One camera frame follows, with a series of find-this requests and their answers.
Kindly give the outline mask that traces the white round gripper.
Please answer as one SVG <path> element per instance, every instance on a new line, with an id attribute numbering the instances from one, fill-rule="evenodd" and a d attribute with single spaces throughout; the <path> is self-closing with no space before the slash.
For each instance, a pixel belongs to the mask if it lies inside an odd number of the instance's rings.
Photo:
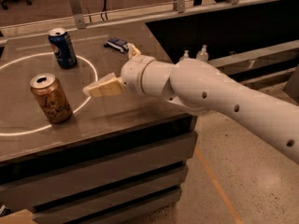
<path id="1" fill-rule="evenodd" d="M 141 51 L 132 43 L 128 44 L 128 49 L 130 60 L 122 67 L 121 77 L 116 77 L 114 73 L 101 77 L 83 88 L 86 96 L 97 98 L 120 95 L 125 92 L 125 88 L 138 95 L 145 94 L 142 88 L 142 77 L 147 66 L 154 62 L 155 58 L 140 55 Z"/>

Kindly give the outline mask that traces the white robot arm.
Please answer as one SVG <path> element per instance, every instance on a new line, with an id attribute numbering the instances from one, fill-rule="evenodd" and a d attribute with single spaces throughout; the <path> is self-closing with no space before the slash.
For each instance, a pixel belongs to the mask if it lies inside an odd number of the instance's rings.
<path id="1" fill-rule="evenodd" d="M 212 109 L 299 162 L 298 105 L 247 88 L 197 59 L 159 62 L 141 54 L 134 45 L 129 46 L 128 57 L 119 77 L 113 73 L 102 77 L 83 89 L 85 95 L 101 97 L 130 91 L 157 97 L 192 115 Z"/>

